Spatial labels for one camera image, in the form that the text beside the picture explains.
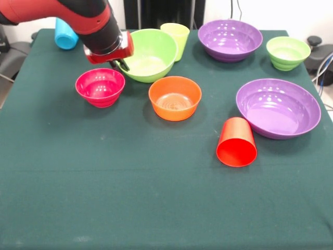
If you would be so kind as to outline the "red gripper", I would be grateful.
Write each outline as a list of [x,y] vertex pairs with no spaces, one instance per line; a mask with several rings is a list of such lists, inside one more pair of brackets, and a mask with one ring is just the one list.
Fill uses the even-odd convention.
[[130,68],[124,61],[125,58],[131,57],[134,54],[134,43],[129,31],[122,31],[120,38],[120,45],[112,52],[97,55],[92,53],[85,45],[83,45],[85,56],[92,64],[102,64],[109,62],[113,69],[123,69],[129,71]]

